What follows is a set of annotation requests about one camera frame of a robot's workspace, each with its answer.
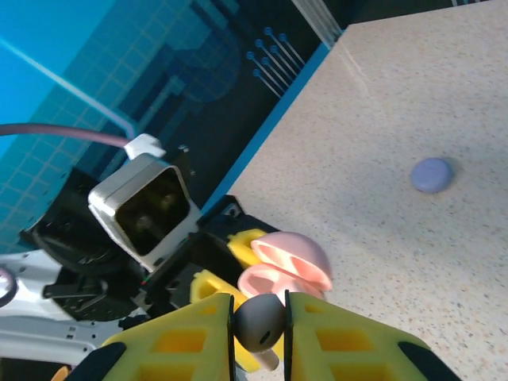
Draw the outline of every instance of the purple button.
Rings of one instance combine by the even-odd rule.
[[[427,194],[444,191],[453,180],[452,166],[443,159],[425,159],[411,172],[413,187]]]

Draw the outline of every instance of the speckled countertop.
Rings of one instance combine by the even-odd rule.
[[[352,26],[230,192],[325,248],[331,303],[464,380],[508,380],[507,19],[493,0]],[[428,156],[457,171],[439,195],[410,185]]]

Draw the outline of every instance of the blue edge strip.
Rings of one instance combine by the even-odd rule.
[[[300,94],[300,91],[302,91],[303,87],[307,84],[310,77],[312,77],[312,74],[318,69],[319,65],[321,65],[321,62],[323,62],[328,53],[329,50],[326,46],[323,44],[319,45],[302,71],[300,71],[298,77],[294,80],[289,89],[287,89],[277,105],[275,105],[275,108],[271,111],[270,115],[268,115],[260,129],[258,129],[256,135],[254,135],[247,144],[247,147],[245,147],[244,151],[240,154],[235,164],[229,169],[215,192],[212,193],[203,206],[203,213],[206,213],[223,195],[229,192],[229,189],[231,189],[235,181],[237,181],[241,172],[247,167],[248,163],[254,157],[258,149],[260,149],[263,142],[268,138],[271,131],[286,113],[287,109],[289,109],[298,94]]]

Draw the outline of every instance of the white cable clip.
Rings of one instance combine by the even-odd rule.
[[[150,155],[159,158],[166,154],[166,151],[162,148],[162,144],[159,140],[147,133],[142,133],[132,139],[125,145],[124,150],[130,160],[136,159],[143,153],[149,153]]]

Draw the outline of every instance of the earbud case lid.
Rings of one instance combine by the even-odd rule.
[[[275,232],[251,242],[254,253],[266,264],[304,279],[320,291],[332,289],[332,269],[319,244],[299,233]]]
[[[324,299],[322,292],[304,279],[271,264],[255,264],[247,268],[238,279],[238,290],[247,298],[261,294],[276,294],[282,304],[286,303],[286,290],[303,292],[315,298]]]

